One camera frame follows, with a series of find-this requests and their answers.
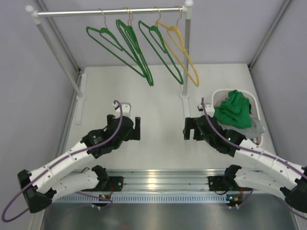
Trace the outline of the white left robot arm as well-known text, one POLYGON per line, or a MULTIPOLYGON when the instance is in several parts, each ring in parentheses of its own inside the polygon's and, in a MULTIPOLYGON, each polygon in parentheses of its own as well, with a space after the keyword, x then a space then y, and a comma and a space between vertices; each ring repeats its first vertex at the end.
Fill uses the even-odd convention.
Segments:
POLYGON ((107 127, 90 131, 70 150, 36 170, 22 170, 17 177, 30 213, 46 209, 57 199, 81 190, 104 190, 109 176, 100 165, 70 173, 102 155, 117 150, 122 142, 141 139, 141 118, 107 116, 107 127))

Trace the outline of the green tank top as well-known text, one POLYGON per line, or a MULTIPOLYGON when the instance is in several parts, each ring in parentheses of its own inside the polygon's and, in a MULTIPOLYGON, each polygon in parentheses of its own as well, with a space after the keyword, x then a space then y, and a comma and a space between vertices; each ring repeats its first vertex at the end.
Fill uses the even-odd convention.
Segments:
POLYGON ((238 90, 228 92, 228 97, 214 108, 214 117, 222 124, 245 129, 252 126, 249 99, 238 90))

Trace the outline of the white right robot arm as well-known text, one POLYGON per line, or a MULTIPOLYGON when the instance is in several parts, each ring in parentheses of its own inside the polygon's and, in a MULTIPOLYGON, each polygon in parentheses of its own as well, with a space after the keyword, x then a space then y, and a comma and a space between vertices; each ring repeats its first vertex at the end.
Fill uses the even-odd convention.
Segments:
POLYGON ((235 130, 222 129, 210 116, 185 119, 185 140, 206 141, 235 163, 226 168, 223 182, 228 190, 250 188, 283 199, 290 207, 307 211, 307 169, 262 149, 235 130))

